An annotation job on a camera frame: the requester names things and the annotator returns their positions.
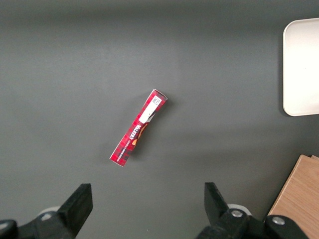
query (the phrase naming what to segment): cardboard box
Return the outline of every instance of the cardboard box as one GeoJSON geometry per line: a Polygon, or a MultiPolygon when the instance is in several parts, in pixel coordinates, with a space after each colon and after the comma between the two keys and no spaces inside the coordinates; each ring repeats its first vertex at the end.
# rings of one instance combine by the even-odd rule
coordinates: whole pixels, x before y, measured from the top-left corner
{"type": "Polygon", "coordinates": [[[115,148],[110,160],[120,166],[125,165],[143,131],[148,126],[155,113],[159,111],[166,101],[167,97],[158,90],[154,89],[151,92],[131,127],[115,148]]]}

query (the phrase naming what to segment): dark gray surface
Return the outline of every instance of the dark gray surface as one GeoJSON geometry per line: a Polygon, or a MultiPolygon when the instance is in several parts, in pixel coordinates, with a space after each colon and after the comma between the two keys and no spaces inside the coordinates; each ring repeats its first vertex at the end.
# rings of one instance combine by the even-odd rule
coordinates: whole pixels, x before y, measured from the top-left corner
{"type": "Polygon", "coordinates": [[[78,238],[194,238],[204,182],[267,214],[319,117],[282,109],[282,32],[307,1],[1,1],[0,215],[19,224],[83,182],[78,238]],[[108,158],[153,88],[168,102],[127,165],[108,158]]]}

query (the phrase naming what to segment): white plastic part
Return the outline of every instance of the white plastic part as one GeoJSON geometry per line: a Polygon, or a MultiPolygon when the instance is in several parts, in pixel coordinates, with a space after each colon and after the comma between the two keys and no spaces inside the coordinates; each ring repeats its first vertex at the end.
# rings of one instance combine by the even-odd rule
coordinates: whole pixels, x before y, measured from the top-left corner
{"type": "Polygon", "coordinates": [[[5,229],[8,225],[9,225],[9,223],[0,224],[0,230],[5,229]]]}
{"type": "Polygon", "coordinates": [[[284,110],[319,114],[319,18],[296,20],[284,31],[284,110]]]}
{"type": "Polygon", "coordinates": [[[38,214],[38,216],[43,214],[43,213],[56,212],[59,210],[59,208],[60,208],[60,206],[55,206],[55,207],[44,209],[38,214]]]}
{"type": "Polygon", "coordinates": [[[50,219],[52,217],[52,215],[50,213],[46,213],[42,216],[41,221],[46,221],[48,219],[50,219]]]}
{"type": "Polygon", "coordinates": [[[228,204],[229,209],[240,209],[244,211],[247,215],[251,216],[251,212],[244,206],[237,205],[237,204],[228,204]]]}

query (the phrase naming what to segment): metal screw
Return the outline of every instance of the metal screw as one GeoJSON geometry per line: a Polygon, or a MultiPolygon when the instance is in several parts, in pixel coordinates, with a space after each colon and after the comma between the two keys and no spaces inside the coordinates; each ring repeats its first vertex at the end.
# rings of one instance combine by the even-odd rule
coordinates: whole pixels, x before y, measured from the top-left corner
{"type": "Polygon", "coordinates": [[[241,218],[243,216],[243,213],[239,210],[234,210],[234,211],[231,211],[231,215],[233,215],[236,218],[241,218]]]}
{"type": "Polygon", "coordinates": [[[52,215],[50,213],[46,213],[41,217],[41,221],[45,221],[48,220],[52,217],[52,215]]]}
{"type": "Polygon", "coordinates": [[[272,221],[276,223],[277,225],[281,225],[281,226],[286,223],[285,220],[280,217],[273,217],[272,221]]]}
{"type": "Polygon", "coordinates": [[[8,225],[9,225],[9,223],[0,224],[0,230],[5,229],[8,225]]]}

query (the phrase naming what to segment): wooden board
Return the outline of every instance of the wooden board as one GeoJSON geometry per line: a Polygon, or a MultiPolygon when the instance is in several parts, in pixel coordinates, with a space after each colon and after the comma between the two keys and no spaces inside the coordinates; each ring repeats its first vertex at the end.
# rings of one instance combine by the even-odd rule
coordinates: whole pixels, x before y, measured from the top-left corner
{"type": "Polygon", "coordinates": [[[319,158],[301,155],[269,215],[293,219],[310,239],[319,235],[319,158]]]}
{"type": "Polygon", "coordinates": [[[311,158],[314,158],[314,159],[316,159],[316,160],[319,160],[319,158],[318,157],[316,157],[316,156],[311,156],[311,158]]]}

